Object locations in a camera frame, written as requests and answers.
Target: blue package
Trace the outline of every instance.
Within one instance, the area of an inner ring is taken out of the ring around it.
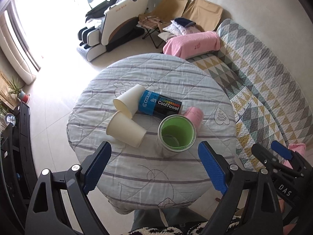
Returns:
[[[182,107],[181,101],[146,90],[139,101],[138,110],[164,119],[170,115],[178,115]]]

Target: white tablecloth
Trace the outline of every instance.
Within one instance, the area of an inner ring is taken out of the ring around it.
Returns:
[[[196,106],[203,110],[203,125],[191,149],[171,159],[159,157],[155,148],[160,120],[141,113],[133,120],[148,132],[139,148],[106,135],[116,112],[113,99],[138,83],[181,100],[185,109]],[[112,145],[111,159],[97,186],[121,214],[189,206],[205,193],[212,183],[198,157],[201,141],[207,140],[229,162],[235,155],[234,112],[227,95],[198,67],[162,54],[132,56],[101,71],[81,94],[69,116],[67,133],[80,162],[102,141]]]

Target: paper cup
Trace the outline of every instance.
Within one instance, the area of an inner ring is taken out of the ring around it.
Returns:
[[[121,111],[113,115],[106,129],[107,135],[132,147],[139,147],[146,132],[144,128],[125,116]]]
[[[188,150],[196,140],[194,125],[181,115],[165,118],[158,129],[158,141],[162,157],[171,157]]]
[[[204,117],[203,111],[197,107],[190,107],[184,112],[183,116],[191,121],[191,123],[195,126],[196,131],[198,132]]]
[[[138,110],[141,96],[146,88],[142,85],[135,85],[125,93],[113,100],[115,108],[121,111],[128,118],[133,118]]]

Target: pink blanket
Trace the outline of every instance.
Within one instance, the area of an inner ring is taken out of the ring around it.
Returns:
[[[293,152],[298,152],[302,156],[304,156],[304,154],[306,153],[306,145],[304,143],[289,144],[288,148]],[[289,163],[289,161],[285,160],[284,165],[292,169],[292,166]]]
[[[164,54],[182,59],[211,50],[219,50],[219,36],[216,32],[193,33],[170,39],[163,48]]]

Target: camping chair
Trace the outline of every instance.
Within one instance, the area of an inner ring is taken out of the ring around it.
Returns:
[[[184,11],[181,17],[194,21],[196,27],[201,32],[214,31],[219,24],[223,12],[223,8],[217,4],[211,3],[207,0],[193,0]],[[163,41],[168,42],[160,34],[158,35]]]
[[[139,15],[139,24],[147,30],[146,35],[142,38],[145,39],[150,36],[155,48],[156,45],[151,34],[155,31],[160,33],[160,27],[162,24],[169,23],[177,17],[181,17],[189,0],[162,0],[159,5],[150,13]]]

